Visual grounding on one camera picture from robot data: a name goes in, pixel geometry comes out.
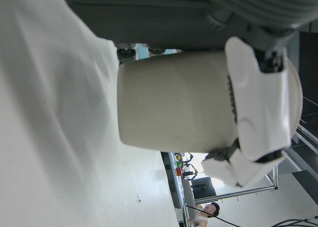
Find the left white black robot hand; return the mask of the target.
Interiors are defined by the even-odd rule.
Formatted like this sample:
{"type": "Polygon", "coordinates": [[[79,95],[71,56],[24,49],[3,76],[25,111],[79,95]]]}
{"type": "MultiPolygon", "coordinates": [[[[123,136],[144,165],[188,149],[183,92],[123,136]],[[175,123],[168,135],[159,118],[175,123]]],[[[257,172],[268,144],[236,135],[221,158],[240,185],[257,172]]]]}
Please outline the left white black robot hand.
{"type": "Polygon", "coordinates": [[[65,0],[114,42],[119,135],[165,152],[205,152],[230,186],[280,164],[303,95],[286,46],[318,0],[65,0]]]}

